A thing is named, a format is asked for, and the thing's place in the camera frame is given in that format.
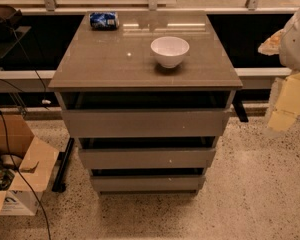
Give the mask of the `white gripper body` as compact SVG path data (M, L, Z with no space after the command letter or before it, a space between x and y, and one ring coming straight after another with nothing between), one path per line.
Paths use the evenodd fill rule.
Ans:
M283 28L279 60L291 70L300 71L300 7Z

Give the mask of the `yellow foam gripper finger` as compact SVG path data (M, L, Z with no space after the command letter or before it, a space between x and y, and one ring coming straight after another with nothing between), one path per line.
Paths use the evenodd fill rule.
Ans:
M267 128L273 132L287 131L300 116L300 73L285 79L276 78L271 87L269 107L265 115Z

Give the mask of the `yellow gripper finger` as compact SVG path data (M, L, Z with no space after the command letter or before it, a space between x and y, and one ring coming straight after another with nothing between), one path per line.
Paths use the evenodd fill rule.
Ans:
M282 54L284 48L281 45L281 40L284 33L283 29L276 31L258 47L258 52L267 56Z

